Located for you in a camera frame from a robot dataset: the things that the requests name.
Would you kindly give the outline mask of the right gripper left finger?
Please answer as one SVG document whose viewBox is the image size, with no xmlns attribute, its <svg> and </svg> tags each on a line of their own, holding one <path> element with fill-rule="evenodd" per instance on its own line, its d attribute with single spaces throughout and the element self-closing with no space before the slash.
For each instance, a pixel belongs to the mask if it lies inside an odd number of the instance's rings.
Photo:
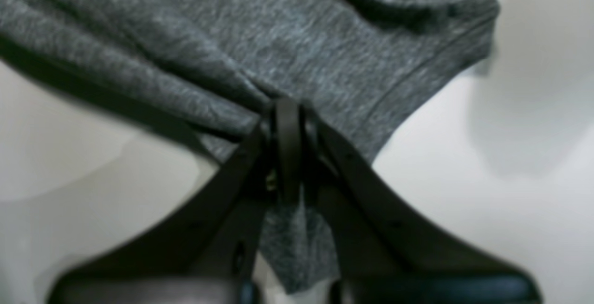
<svg viewBox="0 0 594 304">
<path fill-rule="evenodd" d="M 263 220 L 300 200 L 299 105 L 276 101 L 219 172 L 140 236 L 59 277 L 49 304 L 261 304 Z"/>
</svg>

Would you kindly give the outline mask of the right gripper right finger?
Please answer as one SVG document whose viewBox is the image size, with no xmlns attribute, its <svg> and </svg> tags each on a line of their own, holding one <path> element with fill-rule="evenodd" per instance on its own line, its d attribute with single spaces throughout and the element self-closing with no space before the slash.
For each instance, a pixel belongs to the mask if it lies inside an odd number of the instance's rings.
<svg viewBox="0 0 594 304">
<path fill-rule="evenodd" d="M 331 304 L 541 304 L 522 268 L 459 239 L 406 203 L 314 112 L 302 108 L 306 200 L 331 229 Z"/>
</svg>

